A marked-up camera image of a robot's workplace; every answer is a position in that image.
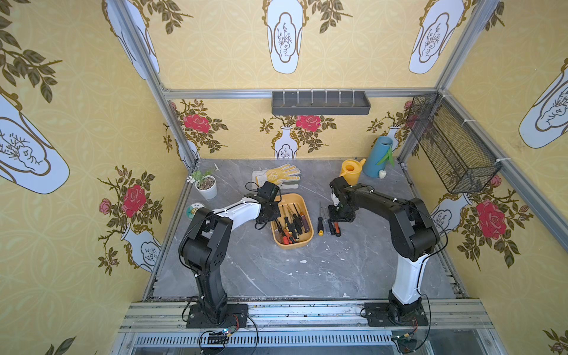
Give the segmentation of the black yellow handle screwdriver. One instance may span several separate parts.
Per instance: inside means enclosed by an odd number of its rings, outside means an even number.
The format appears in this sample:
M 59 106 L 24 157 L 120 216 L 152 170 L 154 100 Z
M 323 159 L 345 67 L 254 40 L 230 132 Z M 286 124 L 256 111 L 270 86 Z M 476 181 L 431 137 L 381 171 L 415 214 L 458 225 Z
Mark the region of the black yellow handle screwdriver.
M 319 216 L 317 219 L 317 233 L 319 236 L 323 236 L 325 233 L 324 229 L 324 212 L 322 209 L 322 204 L 319 204 Z

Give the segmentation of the orange black handle screwdriver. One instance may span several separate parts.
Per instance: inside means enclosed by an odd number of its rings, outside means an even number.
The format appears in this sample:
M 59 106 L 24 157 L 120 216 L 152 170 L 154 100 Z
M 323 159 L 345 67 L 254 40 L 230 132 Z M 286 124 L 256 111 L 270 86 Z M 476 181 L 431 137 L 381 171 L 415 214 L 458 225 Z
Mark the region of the orange black handle screwdriver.
M 340 236 L 342 235 L 342 232 L 341 232 L 339 223 L 338 223 L 338 222 L 334 222 L 333 224 L 334 224 L 334 229 L 335 229 L 335 235 L 336 235 L 337 237 L 340 237 Z

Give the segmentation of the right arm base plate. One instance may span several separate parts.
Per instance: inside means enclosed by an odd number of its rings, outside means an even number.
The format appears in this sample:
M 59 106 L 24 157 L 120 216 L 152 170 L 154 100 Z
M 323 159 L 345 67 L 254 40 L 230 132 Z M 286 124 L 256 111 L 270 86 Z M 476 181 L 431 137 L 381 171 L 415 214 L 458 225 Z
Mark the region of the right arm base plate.
M 399 306 L 387 302 L 365 303 L 360 314 L 370 327 L 424 327 L 429 325 L 428 316 L 421 304 L 417 309 L 404 313 Z

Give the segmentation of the yellow plastic storage box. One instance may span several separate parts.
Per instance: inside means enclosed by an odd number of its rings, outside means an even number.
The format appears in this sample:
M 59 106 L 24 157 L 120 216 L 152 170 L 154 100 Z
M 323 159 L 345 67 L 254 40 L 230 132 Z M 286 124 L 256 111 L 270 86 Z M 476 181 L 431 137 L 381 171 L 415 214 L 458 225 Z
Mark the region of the yellow plastic storage box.
M 272 222 L 271 228 L 275 243 L 281 249 L 285 250 L 295 248 L 297 249 L 307 246 L 312 241 L 315 228 L 312 226 L 309 211 L 303 197 L 296 193 L 290 193 L 282 195 L 278 202 L 280 217 L 278 217 L 277 220 L 279 220 L 282 226 L 289 231 L 291 236 L 294 238 L 294 243 L 291 245 L 283 245 L 281 243 L 281 236 L 276 228 L 275 222 Z M 300 220 L 300 216 L 299 214 L 297 214 L 296 207 L 298 207 L 306 215 L 311 229 L 309 233 L 305 233 L 303 231 L 303 226 Z

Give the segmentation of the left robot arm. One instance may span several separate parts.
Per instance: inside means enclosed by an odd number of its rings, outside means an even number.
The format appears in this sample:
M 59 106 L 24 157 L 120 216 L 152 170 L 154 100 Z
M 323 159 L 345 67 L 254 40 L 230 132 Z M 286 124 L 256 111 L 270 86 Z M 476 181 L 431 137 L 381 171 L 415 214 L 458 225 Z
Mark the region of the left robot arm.
M 178 249 L 182 265 L 192 270 L 198 287 L 195 305 L 183 312 L 187 328 L 246 325 L 249 306 L 228 301 L 220 266 L 233 230 L 251 220 L 262 229 L 280 216 L 279 196 L 280 188 L 266 182 L 236 203 L 214 210 L 204 207 L 195 213 Z

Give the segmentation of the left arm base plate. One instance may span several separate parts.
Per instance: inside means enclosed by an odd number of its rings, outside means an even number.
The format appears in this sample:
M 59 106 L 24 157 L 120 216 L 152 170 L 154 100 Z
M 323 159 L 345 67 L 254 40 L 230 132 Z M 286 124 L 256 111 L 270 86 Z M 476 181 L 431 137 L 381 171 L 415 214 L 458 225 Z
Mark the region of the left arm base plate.
M 237 328 L 246 327 L 249 307 L 244 303 L 229 303 L 219 310 L 207 310 L 204 306 L 196 304 L 190 307 L 189 316 L 186 320 L 187 328 Z

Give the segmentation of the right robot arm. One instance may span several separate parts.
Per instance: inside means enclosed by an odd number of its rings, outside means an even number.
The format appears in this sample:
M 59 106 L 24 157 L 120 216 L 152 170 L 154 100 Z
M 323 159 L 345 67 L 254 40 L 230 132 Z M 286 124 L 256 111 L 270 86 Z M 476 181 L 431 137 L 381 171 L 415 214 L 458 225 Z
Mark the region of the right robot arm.
M 350 185 L 344 177 L 336 177 L 330 187 L 333 204 L 328 211 L 333 222 L 352 223 L 359 209 L 387 220 L 391 242 L 398 253 L 389 308 L 399 317 L 417 311 L 422 305 L 422 273 L 440 241 L 424 202 L 418 198 L 405 200 L 385 195 L 365 184 Z

